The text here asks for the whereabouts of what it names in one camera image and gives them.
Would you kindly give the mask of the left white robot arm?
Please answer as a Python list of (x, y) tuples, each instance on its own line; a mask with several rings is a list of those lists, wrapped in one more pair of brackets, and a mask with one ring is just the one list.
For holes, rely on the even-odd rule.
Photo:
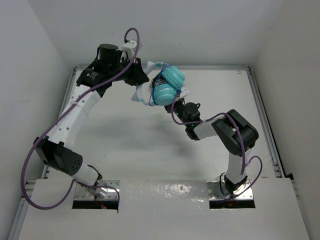
[(75, 140), (90, 111), (112, 86), (111, 78), (131, 86), (148, 82), (141, 60), (134, 58), (139, 48), (134, 40), (125, 42), (122, 49), (113, 44), (99, 45), (95, 59), (78, 77), (61, 120), (42, 139), (36, 140), (35, 150), (45, 165), (84, 185), (96, 184), (100, 176), (73, 151)]

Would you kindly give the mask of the teal cat-ear headphones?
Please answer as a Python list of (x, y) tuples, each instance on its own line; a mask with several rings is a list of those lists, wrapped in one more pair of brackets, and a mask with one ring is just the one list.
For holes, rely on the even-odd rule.
[(143, 70), (146, 75), (159, 68), (160, 71), (156, 75), (163, 77), (166, 80), (165, 84), (158, 85), (154, 88), (149, 88), (149, 99), (143, 97), (143, 85), (138, 85), (135, 88), (135, 93), (131, 97), (131, 101), (140, 102), (146, 106), (167, 106), (179, 100), (178, 95), (182, 87), (185, 85), (185, 75), (175, 66), (167, 62), (151, 62), (149, 61), (146, 68)]

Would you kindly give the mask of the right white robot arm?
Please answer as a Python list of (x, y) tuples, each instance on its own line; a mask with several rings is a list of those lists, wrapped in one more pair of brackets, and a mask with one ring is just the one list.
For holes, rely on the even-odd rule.
[(255, 146), (259, 133), (239, 112), (231, 109), (202, 120), (200, 104), (185, 103), (183, 98), (164, 108), (176, 124), (185, 126), (185, 132), (191, 140), (219, 137), (229, 153), (224, 185), (230, 195), (247, 181), (247, 154)]

